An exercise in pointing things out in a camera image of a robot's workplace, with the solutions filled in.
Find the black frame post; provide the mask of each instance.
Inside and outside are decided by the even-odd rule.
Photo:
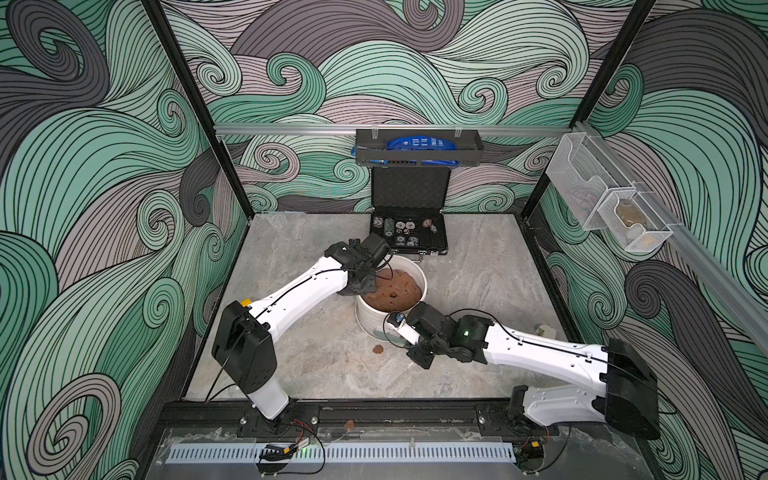
[[[589,115],[594,110],[595,105],[598,104],[598,100],[600,100],[603,91],[605,91],[608,83],[611,82],[616,70],[621,66],[621,62],[624,61],[624,57],[627,55],[630,46],[632,46],[634,38],[637,37],[637,33],[643,27],[645,19],[650,13],[650,10],[654,7],[655,2],[656,0],[637,0],[634,3],[627,16],[627,20],[625,20],[624,24],[621,26],[619,34],[616,36],[608,53],[605,55],[605,59],[603,60],[602,65],[600,65],[597,74],[594,76],[594,80],[590,84],[589,89],[587,89],[587,93],[584,95],[584,98],[581,99],[581,103],[576,109],[574,117],[571,119],[571,123],[568,124],[570,128],[573,128],[578,121],[587,121]],[[542,174],[539,177],[536,187],[534,187],[533,192],[531,192],[528,201],[525,202],[522,212],[520,213],[523,220],[527,221],[531,216],[536,205],[538,205],[538,202],[541,200],[541,196],[544,195],[544,192],[547,190],[549,182],[549,177],[547,177],[546,174]]]
[[[210,116],[208,107],[205,105],[203,95],[200,93],[200,90],[197,89],[197,84],[192,76],[187,60],[184,58],[181,46],[170,27],[170,23],[165,16],[165,11],[163,10],[160,1],[141,0],[141,3],[144,5],[144,10],[147,12],[150,22],[152,22],[154,31],[160,39],[160,43],[163,45],[163,49],[168,56],[171,66],[176,72],[176,76],[179,78],[181,88],[184,90],[187,99],[190,101],[195,117],[197,117],[197,121],[199,121],[200,125],[203,127],[203,132],[208,139],[208,143],[210,143],[210,148],[216,159],[219,161],[221,170],[227,175],[227,179],[230,182],[230,186],[235,193],[237,201],[240,202],[240,207],[243,209],[243,213],[245,213],[248,219],[253,218],[253,208],[250,206],[243,184],[237,176],[234,163],[230,157],[230,152],[227,150],[227,146],[216,137],[214,120]]]

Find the white bucket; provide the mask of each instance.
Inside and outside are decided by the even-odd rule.
[[[416,263],[413,263],[411,260],[400,257],[398,255],[395,255],[392,257],[392,259],[389,261],[389,265],[392,267],[393,270],[402,270],[403,272],[406,272],[408,275],[413,277],[413,280],[416,282],[416,285],[419,286],[420,289],[422,289],[422,297],[419,299],[420,302],[423,302],[425,297],[427,296],[427,277],[424,275],[424,272],[421,268],[419,268],[419,265]],[[389,268],[384,267],[382,270],[378,272],[378,275],[381,276],[388,276],[389,275]],[[384,336],[384,332],[382,331],[382,323],[384,323],[384,319],[387,316],[387,312],[382,312],[380,310],[376,310],[372,306],[370,306],[368,303],[366,303],[365,300],[362,299],[362,296],[357,296],[357,305],[355,306],[355,317],[357,317],[357,323],[360,325],[360,328],[362,328],[366,333],[368,333],[370,336],[377,340],[383,340],[386,342],[386,337]],[[395,332],[395,329],[386,323],[386,334],[389,337],[390,340],[392,340],[394,343],[397,343],[398,345],[403,345],[405,343],[405,340],[400,337]]]

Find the red wire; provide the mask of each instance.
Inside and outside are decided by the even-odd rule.
[[[298,423],[300,423],[300,424],[304,425],[305,427],[307,427],[307,428],[310,430],[310,432],[312,432],[312,435],[315,435],[315,431],[314,431],[314,430],[312,430],[312,427],[310,427],[310,426],[309,426],[309,425],[307,425],[306,423],[302,422],[301,420],[294,420],[294,422],[298,422]]]

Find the case lid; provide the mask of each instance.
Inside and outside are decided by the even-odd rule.
[[[440,210],[450,178],[448,167],[371,167],[371,204],[375,209]]]

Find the gray marble floor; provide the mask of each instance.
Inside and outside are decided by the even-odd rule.
[[[512,215],[446,215],[449,254],[422,263],[426,301],[444,313],[462,307],[496,315],[506,326],[533,332],[541,324],[562,328]],[[223,296],[267,296],[309,268],[332,243],[365,238],[368,215],[264,214],[253,219]],[[218,315],[212,332],[218,328]],[[214,335],[187,390],[202,400],[219,371],[211,357]],[[384,353],[373,347],[382,345]],[[355,319],[353,297],[334,295],[299,319],[275,345],[277,377],[294,398],[508,396],[513,386],[554,386],[562,381],[510,366],[464,364],[438,356],[430,370],[403,350],[373,339]],[[219,388],[231,383],[226,373]],[[242,398],[237,387],[218,399]]]

